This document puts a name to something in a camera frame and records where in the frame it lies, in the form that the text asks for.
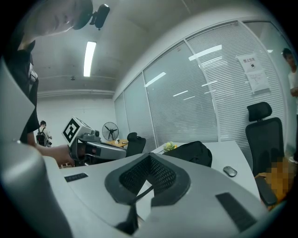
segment black hair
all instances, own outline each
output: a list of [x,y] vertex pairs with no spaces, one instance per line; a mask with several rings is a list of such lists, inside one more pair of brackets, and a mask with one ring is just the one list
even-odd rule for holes
[[73,27],[74,30],[79,30],[83,28],[90,20],[93,14],[93,4],[92,0],[80,0],[82,12],[80,14],[79,20]]
[[292,54],[292,51],[289,50],[288,48],[285,48],[285,49],[283,50],[283,57],[284,57],[285,59],[287,59],[287,55],[289,55],[289,54]]

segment black mesh grip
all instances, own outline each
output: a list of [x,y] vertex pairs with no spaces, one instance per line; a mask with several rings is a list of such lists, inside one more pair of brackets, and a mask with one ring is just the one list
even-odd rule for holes
[[152,206],[174,204],[190,186],[189,175],[184,169],[153,153],[144,154],[109,173],[105,186],[116,202],[130,205],[146,180],[154,188]]

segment computer mouse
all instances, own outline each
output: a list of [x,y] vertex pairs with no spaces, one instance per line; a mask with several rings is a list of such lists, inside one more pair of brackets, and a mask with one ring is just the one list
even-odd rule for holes
[[231,166],[226,166],[225,168],[223,168],[223,171],[230,177],[234,177],[237,174],[237,171],[233,169]]

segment chair armrest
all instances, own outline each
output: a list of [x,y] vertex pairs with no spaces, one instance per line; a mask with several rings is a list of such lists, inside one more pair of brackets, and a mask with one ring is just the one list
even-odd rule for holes
[[270,186],[266,183],[265,178],[258,176],[255,178],[257,188],[259,190],[262,201],[266,206],[272,206],[277,203],[278,199],[271,190]]

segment black backpack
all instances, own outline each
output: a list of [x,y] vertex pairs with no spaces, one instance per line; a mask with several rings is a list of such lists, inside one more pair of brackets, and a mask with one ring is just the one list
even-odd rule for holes
[[174,150],[165,152],[164,155],[183,159],[195,164],[211,167],[212,153],[201,141],[194,141],[181,145]]
[[44,129],[45,128],[43,128],[42,131],[40,131],[40,129],[38,128],[38,133],[36,135],[37,143],[42,146],[47,145],[47,137],[46,137],[45,133],[43,132]]

